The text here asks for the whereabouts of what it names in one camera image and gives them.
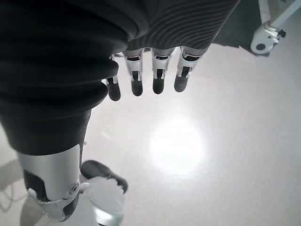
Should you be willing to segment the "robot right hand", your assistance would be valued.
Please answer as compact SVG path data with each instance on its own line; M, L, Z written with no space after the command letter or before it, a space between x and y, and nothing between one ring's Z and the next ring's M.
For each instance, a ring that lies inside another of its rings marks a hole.
M180 47L174 89L185 90L198 60L236 0L3 0L0 3L0 122L21 164L29 195L57 222L75 211L83 188L98 224L118 225L127 182L82 162L92 109L120 99L123 53L134 95L142 94L143 51L153 53L161 93Z

